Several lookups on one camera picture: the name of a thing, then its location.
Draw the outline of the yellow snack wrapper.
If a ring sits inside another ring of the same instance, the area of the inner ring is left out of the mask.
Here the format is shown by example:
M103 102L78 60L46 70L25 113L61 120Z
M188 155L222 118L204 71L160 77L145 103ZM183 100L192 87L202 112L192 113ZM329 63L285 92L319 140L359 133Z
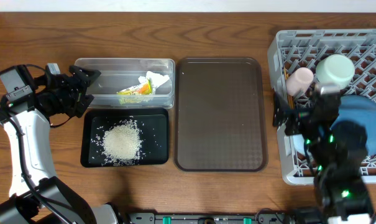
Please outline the yellow snack wrapper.
M132 86L117 92L117 95L150 95L152 93L151 81L144 78L139 85Z

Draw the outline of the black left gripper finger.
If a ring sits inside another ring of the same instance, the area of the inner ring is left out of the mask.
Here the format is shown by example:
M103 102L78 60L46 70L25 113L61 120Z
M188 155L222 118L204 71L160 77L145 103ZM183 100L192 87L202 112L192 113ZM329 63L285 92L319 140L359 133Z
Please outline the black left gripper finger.
M82 93L72 93L69 95L70 102L68 105L68 116L70 118L77 117L80 118L83 116L85 111L88 109L88 106L94 100L93 95L86 95Z
M72 77L84 88L88 88L101 75L99 70L83 68L76 65L70 65L69 72L72 74Z

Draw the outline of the dark blue plate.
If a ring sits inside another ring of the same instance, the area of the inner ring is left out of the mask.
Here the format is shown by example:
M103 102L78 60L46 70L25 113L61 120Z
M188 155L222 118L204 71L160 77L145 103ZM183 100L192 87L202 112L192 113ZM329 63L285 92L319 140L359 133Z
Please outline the dark blue plate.
M332 128L334 129L337 123L342 121L352 121L363 126L367 133L368 155L376 155L376 103L364 96L343 96L339 106L339 116Z

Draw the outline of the white napkin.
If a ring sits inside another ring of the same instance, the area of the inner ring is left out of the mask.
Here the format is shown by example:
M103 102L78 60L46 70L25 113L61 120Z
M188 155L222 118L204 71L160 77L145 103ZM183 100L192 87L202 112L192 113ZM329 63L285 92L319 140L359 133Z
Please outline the white napkin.
M165 84L169 79L170 77L168 75L161 75L159 73L148 71L145 76L140 76L138 81L140 84L149 81L152 89L151 94L155 94L157 88Z

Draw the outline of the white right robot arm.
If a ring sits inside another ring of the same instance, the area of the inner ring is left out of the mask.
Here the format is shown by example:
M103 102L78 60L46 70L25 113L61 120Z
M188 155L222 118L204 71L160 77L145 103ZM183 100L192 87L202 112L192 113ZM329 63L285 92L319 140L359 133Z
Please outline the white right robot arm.
M274 126L301 134L308 161L314 160L317 207L299 208L282 223L376 223L376 210L359 167L367 157L367 132L352 120L341 120L346 99L340 93L315 93L309 108L292 109L274 95Z

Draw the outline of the pink plastic cup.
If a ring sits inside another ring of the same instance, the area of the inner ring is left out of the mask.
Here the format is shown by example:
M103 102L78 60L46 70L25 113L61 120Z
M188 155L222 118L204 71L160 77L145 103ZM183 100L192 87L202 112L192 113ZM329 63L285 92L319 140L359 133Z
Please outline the pink plastic cup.
M313 82L313 72L306 68L298 68L286 80L287 93L295 96L299 91L305 93Z

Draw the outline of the light blue small bowl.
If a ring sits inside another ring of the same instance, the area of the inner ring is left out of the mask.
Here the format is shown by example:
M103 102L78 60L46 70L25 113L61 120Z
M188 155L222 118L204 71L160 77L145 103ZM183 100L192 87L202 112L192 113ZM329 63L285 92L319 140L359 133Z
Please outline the light blue small bowl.
M302 162L306 161L304 146L305 146L305 139L301 134L293 135L291 137L292 143L291 148L295 152L295 156Z

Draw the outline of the mint green bowl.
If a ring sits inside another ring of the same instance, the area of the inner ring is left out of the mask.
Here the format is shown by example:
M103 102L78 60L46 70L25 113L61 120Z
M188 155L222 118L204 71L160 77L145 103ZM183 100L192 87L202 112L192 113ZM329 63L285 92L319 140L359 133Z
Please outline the mint green bowl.
M336 84L340 90L350 84L354 75L354 63L351 59L341 54L330 55L316 66L318 82Z

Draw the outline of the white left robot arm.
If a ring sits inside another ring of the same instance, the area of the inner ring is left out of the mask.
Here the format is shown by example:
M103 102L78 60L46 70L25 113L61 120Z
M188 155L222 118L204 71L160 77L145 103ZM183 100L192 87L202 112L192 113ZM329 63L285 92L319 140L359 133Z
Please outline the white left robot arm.
M0 204L0 223L33 223L42 208L50 214L39 223L122 223L114 205L91 208L57 177L50 149L50 117L82 117L94 99L86 91L100 71L71 65L66 75L49 63L34 78L29 67L15 65L0 72L7 91L0 100L0 125L12 159L9 199Z

